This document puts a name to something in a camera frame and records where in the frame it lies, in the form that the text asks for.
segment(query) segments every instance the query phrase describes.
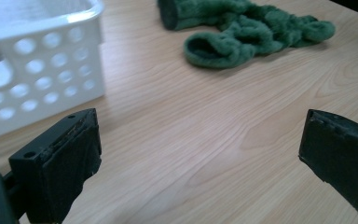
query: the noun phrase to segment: wood grain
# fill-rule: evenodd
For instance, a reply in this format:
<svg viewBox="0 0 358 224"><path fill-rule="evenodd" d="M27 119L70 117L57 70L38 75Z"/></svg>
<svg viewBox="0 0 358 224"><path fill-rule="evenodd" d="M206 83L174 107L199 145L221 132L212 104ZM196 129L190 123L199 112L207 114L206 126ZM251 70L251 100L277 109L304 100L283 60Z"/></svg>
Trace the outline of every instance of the wood grain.
<svg viewBox="0 0 358 224"><path fill-rule="evenodd" d="M188 64L182 45L212 28L170 32L155 1L104 2L106 95L0 137L0 172L61 117L96 107L103 164L65 223L358 223L297 157L308 109L358 122L358 13L326 0L254 1L332 21L337 33L209 70Z"/></svg>

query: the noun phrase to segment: white plastic basket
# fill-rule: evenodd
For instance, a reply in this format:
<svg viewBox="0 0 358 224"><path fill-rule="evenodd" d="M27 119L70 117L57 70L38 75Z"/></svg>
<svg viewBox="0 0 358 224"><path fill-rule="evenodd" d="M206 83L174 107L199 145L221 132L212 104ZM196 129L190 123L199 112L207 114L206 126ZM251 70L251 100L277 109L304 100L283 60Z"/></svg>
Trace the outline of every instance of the white plastic basket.
<svg viewBox="0 0 358 224"><path fill-rule="evenodd" d="M104 94L100 0L0 0L0 135Z"/></svg>

